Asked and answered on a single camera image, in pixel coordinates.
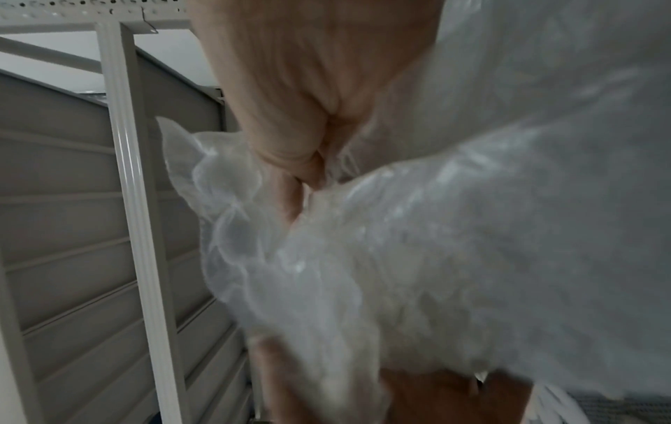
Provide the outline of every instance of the translucent plastic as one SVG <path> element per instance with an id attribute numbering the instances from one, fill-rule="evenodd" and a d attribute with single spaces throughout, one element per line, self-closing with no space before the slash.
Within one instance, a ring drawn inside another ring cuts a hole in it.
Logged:
<path id="1" fill-rule="evenodd" d="M 334 423 L 381 366 L 671 394 L 670 8 L 448 0 L 290 230 L 243 134 L 161 120 L 210 288 Z"/>

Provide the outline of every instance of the white plastic bag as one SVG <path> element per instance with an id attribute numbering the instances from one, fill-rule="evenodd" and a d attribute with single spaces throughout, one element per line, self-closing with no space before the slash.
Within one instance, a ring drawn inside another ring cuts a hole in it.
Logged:
<path id="1" fill-rule="evenodd" d="M 290 231 L 243 134 L 161 120 L 213 293 L 336 423 L 381 366 L 670 394 L 670 7 L 448 0 Z"/>

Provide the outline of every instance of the white metal post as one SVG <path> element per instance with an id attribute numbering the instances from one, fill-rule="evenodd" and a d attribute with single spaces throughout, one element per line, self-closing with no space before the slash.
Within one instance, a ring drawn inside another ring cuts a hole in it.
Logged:
<path id="1" fill-rule="evenodd" d="M 133 34 L 119 22 L 97 24 L 96 31 L 161 418 L 192 424 Z"/>
<path id="2" fill-rule="evenodd" d="M 0 417 L 12 424 L 45 422 L 1 258 Z"/>

